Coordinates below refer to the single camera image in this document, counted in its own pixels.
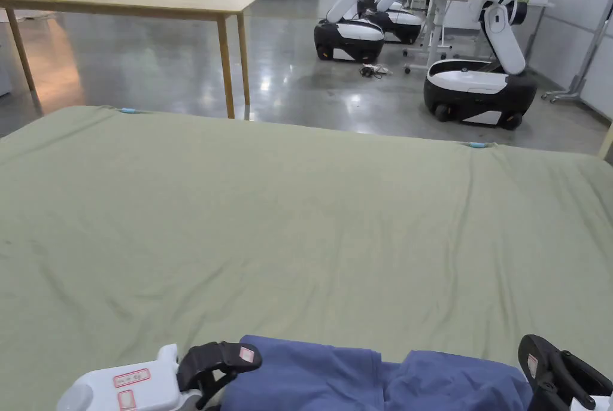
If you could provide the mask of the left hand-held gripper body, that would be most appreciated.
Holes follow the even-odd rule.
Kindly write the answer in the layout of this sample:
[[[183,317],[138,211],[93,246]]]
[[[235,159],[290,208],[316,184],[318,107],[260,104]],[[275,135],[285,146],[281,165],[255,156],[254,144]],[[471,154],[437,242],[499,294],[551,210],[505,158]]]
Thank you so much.
[[[162,346],[153,361],[87,372],[60,397],[56,410],[196,410],[198,389],[180,391],[178,346]]]

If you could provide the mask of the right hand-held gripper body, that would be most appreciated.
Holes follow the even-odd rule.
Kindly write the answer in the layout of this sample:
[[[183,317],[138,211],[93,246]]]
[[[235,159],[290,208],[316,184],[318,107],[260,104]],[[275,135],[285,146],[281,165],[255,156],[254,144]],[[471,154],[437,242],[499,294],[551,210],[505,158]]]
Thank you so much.
[[[573,398],[570,404],[570,411],[612,411],[612,395],[594,395],[590,396],[592,400],[592,404],[594,405],[593,409],[586,408],[583,406],[576,398]]]

